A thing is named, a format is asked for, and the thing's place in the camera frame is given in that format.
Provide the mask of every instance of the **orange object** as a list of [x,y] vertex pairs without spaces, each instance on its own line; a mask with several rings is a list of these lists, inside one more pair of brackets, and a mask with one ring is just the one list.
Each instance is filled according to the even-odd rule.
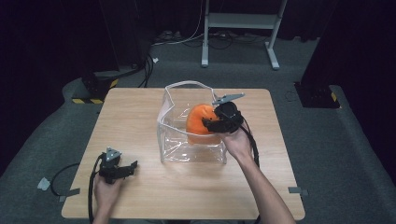
[[[212,105],[200,104],[191,109],[190,114],[187,116],[186,132],[200,135],[212,134],[204,126],[202,119],[219,120]],[[188,141],[190,144],[208,145],[220,143],[220,138],[218,136],[194,136],[189,134]]]

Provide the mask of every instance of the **table top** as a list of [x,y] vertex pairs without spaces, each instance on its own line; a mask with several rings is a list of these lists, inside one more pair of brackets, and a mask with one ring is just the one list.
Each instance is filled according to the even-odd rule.
[[[180,94],[189,89],[179,89]],[[235,104],[247,120],[260,153],[261,170],[296,220],[305,212],[270,92],[259,89],[215,89],[218,96],[243,92]],[[93,129],[62,215],[88,217],[88,186],[97,157],[112,147],[122,153],[120,166],[138,161],[134,176],[125,178],[114,218],[239,219],[257,217],[258,209],[238,163],[161,162],[157,117],[164,89],[115,88],[108,93]]]

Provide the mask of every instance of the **white cable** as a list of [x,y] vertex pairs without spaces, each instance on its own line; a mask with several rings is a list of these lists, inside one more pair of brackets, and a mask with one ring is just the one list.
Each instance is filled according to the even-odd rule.
[[203,34],[200,34],[200,35],[194,37],[195,34],[197,33],[198,29],[199,29],[199,25],[201,24],[201,18],[202,18],[202,5],[203,5],[203,2],[204,2],[204,0],[201,0],[201,11],[200,11],[200,13],[199,13],[198,25],[197,25],[197,28],[195,29],[194,34],[192,34],[192,36],[190,36],[190,37],[187,38],[187,39],[180,40],[180,41],[177,41],[177,42],[162,42],[162,43],[155,43],[155,44],[152,44],[151,46],[157,46],[157,45],[163,45],[163,44],[181,44],[181,43],[184,43],[184,42],[187,42],[187,41],[190,41],[190,40],[193,40],[193,39],[196,39],[196,38],[202,36]]

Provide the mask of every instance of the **gray carpet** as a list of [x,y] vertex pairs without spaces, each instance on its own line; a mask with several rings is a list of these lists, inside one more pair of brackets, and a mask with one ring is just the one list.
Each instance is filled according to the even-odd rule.
[[[226,43],[210,44],[221,48]],[[299,223],[396,223],[396,188],[342,89],[331,86],[340,109],[301,106],[293,82],[301,79],[316,44],[277,40],[278,71],[272,70],[262,42],[209,49],[207,68],[200,66],[201,48],[156,46],[150,55],[159,61],[148,86],[163,88],[189,79],[213,88],[269,90],[298,186],[309,192],[303,197],[306,216]],[[117,87],[137,87],[143,78],[143,71],[123,77]],[[57,197],[49,189],[36,188],[42,177],[51,179],[66,165],[79,162],[90,139],[102,106],[73,104],[70,99],[78,83],[64,87],[64,105],[37,127],[1,177],[0,223],[88,223],[63,218]],[[70,188],[76,170],[58,176],[58,192]]]

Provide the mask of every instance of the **hazard tape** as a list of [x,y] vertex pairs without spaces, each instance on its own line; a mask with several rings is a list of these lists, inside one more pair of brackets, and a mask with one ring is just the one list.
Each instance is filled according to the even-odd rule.
[[96,104],[96,105],[100,105],[104,102],[101,99],[72,99],[72,101],[75,104]]
[[[117,83],[119,82],[118,79],[115,79],[114,81],[111,82],[109,89],[113,89],[116,87]],[[97,98],[92,98],[92,99],[82,99],[82,98],[73,98],[72,99],[73,103],[75,104],[95,104],[95,105],[100,105],[105,102],[105,99],[97,99]]]
[[335,96],[334,92],[332,92],[332,100],[333,100],[334,102],[337,102],[337,96]]

